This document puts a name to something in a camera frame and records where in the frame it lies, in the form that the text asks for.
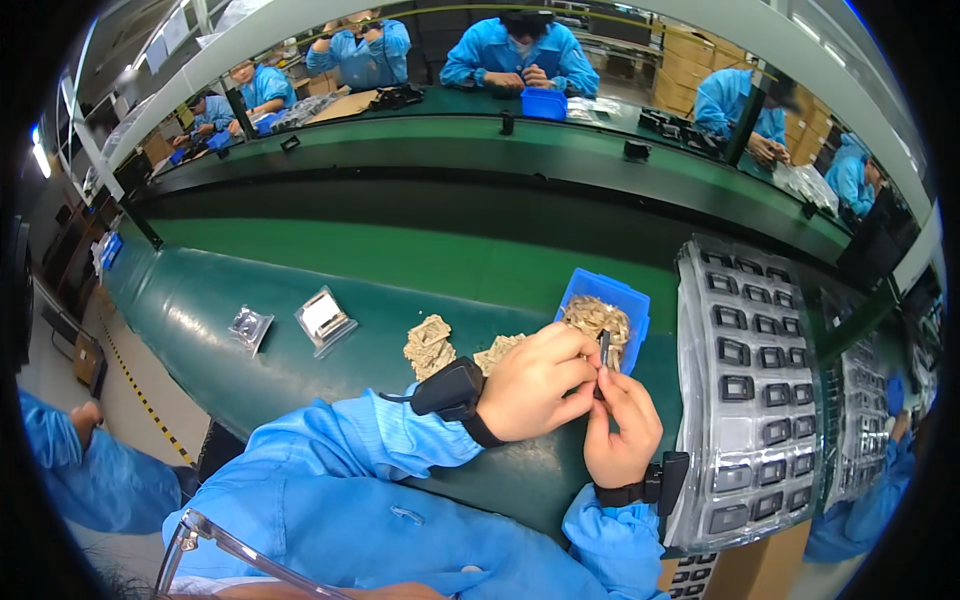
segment blue anti-static smock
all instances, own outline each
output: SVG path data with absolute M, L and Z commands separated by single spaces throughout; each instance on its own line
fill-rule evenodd
M 547 25 L 546 35 L 533 43 L 525 59 L 507 34 L 499 18 L 474 23 L 464 32 L 457 45 L 446 55 L 440 72 L 443 85 L 483 86 L 487 71 L 517 73 L 535 64 L 556 89 L 567 95 L 597 95 L 600 77 L 584 57 L 577 38 L 560 23 Z
M 703 80 L 697 87 L 693 108 L 697 125 L 730 138 L 733 126 L 750 95 L 753 71 L 722 69 Z M 786 145 L 786 115 L 783 108 L 761 108 L 754 131 L 767 139 Z
M 274 66 L 258 64 L 253 71 L 253 79 L 240 86 L 247 110 L 253 110 L 274 98 L 283 99 L 283 107 L 289 108 L 297 101 L 297 92 L 290 85 L 283 71 Z
M 837 502 L 824 515 L 813 518 L 804 562 L 840 563 L 874 547 L 913 475 L 912 443 L 910 431 L 899 444 L 888 442 L 883 474 L 876 484 L 854 501 Z
M 207 96 L 204 101 L 206 102 L 206 110 L 204 110 L 203 114 L 194 116 L 193 131 L 190 132 L 190 139 L 197 138 L 197 130 L 200 128 L 200 125 L 209 123 L 213 125 L 215 132 L 221 132 L 227 128 L 230 121 L 234 118 L 233 109 L 230 108 L 230 103 L 227 102 L 227 99 L 223 96 Z
M 326 52 L 306 53 L 306 68 L 313 73 L 329 71 L 340 65 L 340 78 L 354 90 L 376 89 L 407 81 L 407 52 L 410 36 L 403 23 L 392 19 L 380 21 L 383 36 L 367 43 L 358 42 L 349 31 L 342 31 L 330 39 Z
M 20 391 L 30 449 L 60 516 L 104 533 L 147 535 L 180 506 L 177 475 L 94 429 L 84 452 L 66 413 Z
M 856 154 L 847 155 L 833 164 L 824 175 L 824 180 L 834 192 L 840 202 L 846 204 L 860 218 L 866 217 L 874 205 L 874 187 L 865 183 L 864 162 L 866 157 Z
M 460 422 L 417 416 L 372 390 L 257 428 L 246 451 L 187 504 L 254 550 L 343 588 L 417 582 L 460 598 L 666 598 L 658 518 L 634 504 L 601 509 L 592 484 L 564 517 L 570 553 L 547 536 L 394 481 L 458 467 L 482 451 Z M 163 524 L 169 541 L 182 511 Z M 478 567 L 464 571 L 464 567 Z M 262 576 L 209 541 L 178 577 Z

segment yellow and black floor tape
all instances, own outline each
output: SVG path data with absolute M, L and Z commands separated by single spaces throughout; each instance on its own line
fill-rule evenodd
M 170 444 L 174 445 L 174 448 L 177 449 L 177 452 L 180 453 L 180 456 L 183 457 L 183 461 L 186 462 L 192 468 L 197 468 L 197 464 L 193 462 L 193 459 L 190 458 L 190 455 L 186 453 L 186 450 L 180 445 L 180 442 L 177 441 L 177 438 L 170 433 L 170 430 L 167 429 L 166 425 L 160 421 L 160 417 L 157 416 L 153 407 L 150 406 L 150 403 L 147 402 L 147 397 L 143 395 L 143 391 L 136 385 L 136 382 L 133 381 L 133 375 L 130 374 L 130 369 L 127 369 L 127 365 L 124 364 L 123 359 L 120 358 L 120 352 L 117 350 L 117 346 L 113 343 L 113 338 L 110 337 L 109 329 L 107 329 L 107 324 L 104 322 L 103 317 L 99 317 L 100 325 L 104 328 L 104 333 L 107 334 L 107 341 L 110 342 L 110 348 L 113 350 L 113 355 L 117 357 L 117 362 L 120 363 L 120 368 L 123 369 L 124 375 L 127 376 L 127 380 L 130 381 L 130 385 L 133 386 L 133 390 L 136 392 L 136 397 L 140 398 L 140 401 L 143 402 L 143 407 L 147 409 L 147 413 L 150 414 L 150 417 L 156 423 L 156 426 L 160 428 L 160 431 L 163 432 L 163 435 L 167 437 L 167 440 L 170 441 Z

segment blue storage box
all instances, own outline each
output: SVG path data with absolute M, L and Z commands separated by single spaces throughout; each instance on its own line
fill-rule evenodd
M 623 349 L 623 360 L 620 362 L 620 372 L 629 375 L 634 370 L 640 345 L 647 339 L 647 329 L 650 328 L 650 297 L 616 279 L 575 269 L 557 309 L 557 316 L 553 318 L 554 322 L 564 317 L 564 308 L 574 296 L 599 298 L 606 304 L 616 306 L 630 318 L 630 340 Z
M 523 116 L 563 121 L 566 118 L 566 95 L 559 89 L 524 87 L 520 94 Z
M 186 154 L 186 148 L 178 148 L 170 155 L 170 164 L 178 165 L 180 161 L 183 160 L 183 155 Z
M 223 130 L 219 133 L 214 133 L 206 140 L 206 147 L 210 150 L 220 150 L 225 146 L 230 144 L 230 132 Z

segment eyeglasses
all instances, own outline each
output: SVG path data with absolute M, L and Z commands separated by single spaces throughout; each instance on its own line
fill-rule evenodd
M 183 513 L 183 516 L 180 517 L 180 522 L 177 523 L 174 536 L 170 539 L 170 544 L 167 545 L 167 551 L 163 555 L 163 563 L 160 564 L 160 573 L 156 577 L 157 591 L 163 594 L 170 591 L 170 586 L 173 584 L 174 575 L 177 573 L 177 567 L 180 566 L 180 559 L 183 558 L 183 553 L 196 550 L 199 539 L 216 541 L 217 547 L 230 554 L 230 556 L 238 558 L 244 563 L 260 569 L 264 573 L 276 577 L 280 581 L 286 582 L 301 591 L 305 591 L 314 598 L 323 598 L 323 600 L 329 598 L 334 598 L 335 600 L 352 600 L 352 598 L 345 596 L 335 588 L 315 584 L 282 564 L 268 559 L 193 509 L 187 509 L 186 512 Z

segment worker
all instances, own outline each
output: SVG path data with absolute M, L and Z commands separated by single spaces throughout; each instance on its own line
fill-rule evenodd
M 897 415 L 879 480 L 855 500 L 841 500 L 813 518 L 805 563 L 840 563 L 874 547 L 910 484 L 917 456 L 923 451 L 927 423 L 927 418 L 920 421 L 914 437 L 910 414 L 901 411 Z
M 550 11 L 506 11 L 467 29 L 446 55 L 443 85 L 558 89 L 596 97 L 600 77 L 580 42 Z
M 247 544 L 248 555 L 349 588 L 353 598 L 666 598 L 657 591 L 656 509 L 613 499 L 643 480 L 660 419 L 642 385 L 600 368 L 599 351 L 580 331 L 548 325 L 493 368 L 477 417 L 463 422 L 420 416 L 405 398 L 372 390 L 333 404 L 317 399 L 253 431 L 246 451 L 208 478 L 187 508 Z M 596 385 L 605 403 L 594 399 Z M 394 483 L 458 467 L 485 447 L 542 436 L 586 413 L 593 483 L 564 517 L 569 553 L 510 518 Z M 168 543 L 181 513 L 164 523 Z M 304 597 L 207 540 L 182 554 L 174 575 L 174 597 Z
M 233 120 L 233 110 L 223 96 L 206 95 L 206 91 L 195 94 L 186 105 L 193 113 L 193 131 L 174 138 L 174 148 L 185 145 L 201 135 L 219 133 L 225 130 Z
M 191 467 L 170 467 L 98 428 L 93 402 L 69 414 L 19 391 L 40 478 L 60 515 L 103 533 L 147 535 L 196 490 Z
M 845 206 L 863 219 L 873 207 L 885 179 L 873 157 L 862 146 L 850 137 L 844 140 L 843 135 L 841 142 L 837 150 L 839 158 L 834 157 L 824 179 L 840 199 L 841 207 Z
M 752 70 L 729 68 L 704 79 L 697 87 L 697 102 L 693 108 L 697 125 L 730 139 L 750 96 L 753 75 Z M 786 150 L 784 110 L 799 111 L 793 96 L 796 86 L 792 79 L 782 74 L 778 75 L 777 81 L 770 82 L 763 108 L 747 143 L 750 153 L 760 162 L 790 161 L 790 153 Z
M 390 87 L 407 82 L 410 36 L 403 23 L 376 20 L 380 9 L 357 12 L 324 26 L 324 34 L 306 53 L 311 75 L 340 67 L 340 77 L 353 91 Z M 326 32 L 350 25 L 336 34 Z
M 297 101 L 294 87 L 275 66 L 254 65 L 252 60 L 244 60 L 230 69 L 230 77 L 239 84 L 248 115 L 277 112 Z M 228 129 L 233 135 L 239 134 L 240 122 L 233 119 Z

